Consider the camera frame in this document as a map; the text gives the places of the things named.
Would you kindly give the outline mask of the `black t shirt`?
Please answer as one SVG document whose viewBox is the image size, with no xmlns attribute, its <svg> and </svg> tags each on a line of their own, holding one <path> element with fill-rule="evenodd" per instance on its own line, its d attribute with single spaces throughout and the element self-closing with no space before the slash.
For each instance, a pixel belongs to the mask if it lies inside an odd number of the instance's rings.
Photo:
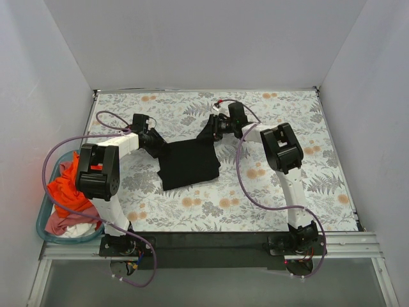
<svg viewBox="0 0 409 307">
<path fill-rule="evenodd" d="M 168 144 L 158 158 L 164 191 L 214 180 L 219 177 L 220 162 L 215 153 L 214 138 L 207 125 L 194 139 Z"/>
</svg>

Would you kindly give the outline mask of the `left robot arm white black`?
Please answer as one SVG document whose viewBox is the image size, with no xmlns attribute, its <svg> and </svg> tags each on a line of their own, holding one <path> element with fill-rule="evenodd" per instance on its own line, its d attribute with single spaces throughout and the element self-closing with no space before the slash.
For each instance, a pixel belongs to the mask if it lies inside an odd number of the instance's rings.
<svg viewBox="0 0 409 307">
<path fill-rule="evenodd" d="M 125 232 L 130 221 L 123 213 L 117 192 L 120 188 L 120 160 L 132 152 L 143 149 L 154 159 L 164 155 L 168 144 L 150 126 L 152 118 L 135 114 L 132 123 L 120 136 L 97 144 L 81 146 L 75 187 L 96 208 L 105 226 L 105 233 L 116 237 L 114 248 L 123 256 L 135 251 L 136 241 Z"/>
</svg>

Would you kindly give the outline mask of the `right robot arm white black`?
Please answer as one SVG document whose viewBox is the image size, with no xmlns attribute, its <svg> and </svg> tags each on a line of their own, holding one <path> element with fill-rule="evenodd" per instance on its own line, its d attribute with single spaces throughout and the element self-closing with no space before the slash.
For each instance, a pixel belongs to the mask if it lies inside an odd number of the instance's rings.
<svg viewBox="0 0 409 307">
<path fill-rule="evenodd" d="M 236 152 L 236 174 L 239 185 L 255 206 L 269 210 L 286 210 L 288 213 L 289 250 L 296 254 L 313 251 L 313 246 L 318 242 L 321 223 L 313 212 L 307 207 L 305 192 L 302 182 L 302 161 L 304 152 L 293 132 L 290 124 L 265 125 L 258 117 L 255 122 L 250 122 L 245 110 L 250 108 L 237 100 L 229 99 L 229 114 L 220 112 L 219 100 L 213 105 L 217 112 L 211 114 L 205 129 L 209 131 L 215 141 L 222 139 L 225 134 L 233 134 L 239 139 Z M 260 143 L 263 145 L 266 161 L 277 175 L 284 193 L 286 205 L 283 207 L 266 207 L 259 204 L 244 187 L 240 174 L 240 152 L 244 142 Z"/>
</svg>

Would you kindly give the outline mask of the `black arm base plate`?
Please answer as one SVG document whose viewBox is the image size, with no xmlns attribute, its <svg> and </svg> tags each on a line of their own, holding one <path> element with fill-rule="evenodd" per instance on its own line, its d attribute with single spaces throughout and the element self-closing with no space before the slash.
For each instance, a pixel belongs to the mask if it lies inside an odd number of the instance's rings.
<svg viewBox="0 0 409 307">
<path fill-rule="evenodd" d="M 104 235 L 99 255 L 126 260 L 141 256 L 140 269 L 267 268 L 291 266 L 309 272 L 312 258 L 326 253 L 323 237 L 296 240 L 290 232 L 141 232 Z"/>
</svg>

